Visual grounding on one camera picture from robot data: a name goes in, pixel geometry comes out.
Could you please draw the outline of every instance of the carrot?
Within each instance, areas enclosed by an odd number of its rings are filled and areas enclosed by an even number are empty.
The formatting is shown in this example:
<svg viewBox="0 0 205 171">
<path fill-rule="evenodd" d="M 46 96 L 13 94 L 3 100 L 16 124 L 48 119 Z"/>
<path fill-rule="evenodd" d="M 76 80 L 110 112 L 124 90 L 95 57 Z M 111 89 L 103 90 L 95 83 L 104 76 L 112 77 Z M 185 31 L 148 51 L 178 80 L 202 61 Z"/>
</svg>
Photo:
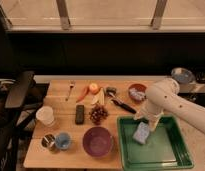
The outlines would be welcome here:
<svg viewBox="0 0 205 171">
<path fill-rule="evenodd" d="M 84 87 L 80 96 L 77 98 L 76 103 L 82 101 L 85 98 L 85 96 L 88 94 L 88 92 L 89 92 L 89 87 L 88 86 Z"/>
</svg>

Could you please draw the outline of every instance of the knife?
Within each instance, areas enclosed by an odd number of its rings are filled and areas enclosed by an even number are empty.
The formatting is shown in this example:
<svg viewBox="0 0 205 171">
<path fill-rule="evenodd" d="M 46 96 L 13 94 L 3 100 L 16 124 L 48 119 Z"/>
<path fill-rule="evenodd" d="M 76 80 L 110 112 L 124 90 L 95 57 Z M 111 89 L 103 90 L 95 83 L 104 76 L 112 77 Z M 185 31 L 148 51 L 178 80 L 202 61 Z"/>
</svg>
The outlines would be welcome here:
<svg viewBox="0 0 205 171">
<path fill-rule="evenodd" d="M 137 113 L 137 111 L 135 109 L 133 109 L 132 107 L 130 107 L 129 105 L 121 102 L 120 100 L 117 100 L 117 99 L 111 99 L 113 101 L 113 103 L 116 105 L 116 106 L 120 106 L 122 109 L 130 112 L 130 113 Z"/>
</svg>

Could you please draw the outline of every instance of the green plastic tray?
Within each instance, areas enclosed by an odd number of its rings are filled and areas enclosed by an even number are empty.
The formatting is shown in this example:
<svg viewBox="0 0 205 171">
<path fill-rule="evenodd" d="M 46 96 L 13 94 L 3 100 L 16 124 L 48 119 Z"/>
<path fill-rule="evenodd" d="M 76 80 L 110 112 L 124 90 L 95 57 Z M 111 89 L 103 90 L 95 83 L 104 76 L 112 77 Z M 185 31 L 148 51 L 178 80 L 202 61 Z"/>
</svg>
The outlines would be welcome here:
<svg viewBox="0 0 205 171">
<path fill-rule="evenodd" d="M 173 170 L 193 167 L 190 153 L 174 117 L 162 117 L 145 145 L 139 144 L 132 138 L 141 121 L 147 122 L 145 119 L 135 121 L 133 117 L 117 119 L 124 171 Z"/>
</svg>

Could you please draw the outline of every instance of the purple bowl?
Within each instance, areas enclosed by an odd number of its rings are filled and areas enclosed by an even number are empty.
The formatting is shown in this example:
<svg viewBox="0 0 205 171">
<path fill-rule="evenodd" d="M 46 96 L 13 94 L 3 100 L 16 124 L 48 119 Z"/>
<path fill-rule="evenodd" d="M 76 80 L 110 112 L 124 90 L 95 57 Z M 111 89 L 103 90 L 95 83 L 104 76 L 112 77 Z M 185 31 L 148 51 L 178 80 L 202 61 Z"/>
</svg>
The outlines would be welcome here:
<svg viewBox="0 0 205 171">
<path fill-rule="evenodd" d="M 108 154 L 113 146 L 113 137 L 103 127 L 90 128 L 83 137 L 83 148 L 92 157 Z"/>
</svg>

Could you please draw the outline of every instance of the blue sponge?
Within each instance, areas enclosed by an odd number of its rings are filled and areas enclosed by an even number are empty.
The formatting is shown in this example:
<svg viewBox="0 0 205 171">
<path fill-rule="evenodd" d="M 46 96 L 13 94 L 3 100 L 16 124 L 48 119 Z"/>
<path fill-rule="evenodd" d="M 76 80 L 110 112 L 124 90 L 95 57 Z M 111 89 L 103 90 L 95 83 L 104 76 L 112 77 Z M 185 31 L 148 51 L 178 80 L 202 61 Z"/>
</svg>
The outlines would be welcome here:
<svg viewBox="0 0 205 171">
<path fill-rule="evenodd" d="M 137 130 L 134 132 L 133 139 L 139 142 L 140 144 L 145 144 L 149 134 L 150 128 L 148 124 L 140 122 L 140 124 L 137 127 Z"/>
</svg>

